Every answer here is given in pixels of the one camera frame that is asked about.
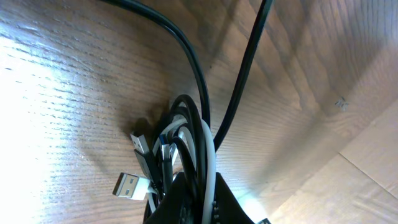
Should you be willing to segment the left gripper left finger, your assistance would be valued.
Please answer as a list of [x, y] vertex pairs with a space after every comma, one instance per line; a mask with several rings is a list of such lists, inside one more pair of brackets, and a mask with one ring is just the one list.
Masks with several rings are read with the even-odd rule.
[[197, 224], [201, 223], [200, 218], [201, 212], [181, 172], [172, 182], [169, 193], [149, 217], [149, 224]]

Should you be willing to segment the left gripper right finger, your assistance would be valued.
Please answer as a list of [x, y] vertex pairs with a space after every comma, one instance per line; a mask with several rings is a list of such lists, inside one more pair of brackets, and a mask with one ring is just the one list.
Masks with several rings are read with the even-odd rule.
[[211, 224], [254, 224], [246, 215], [227, 183], [219, 172], [216, 173], [215, 201]]

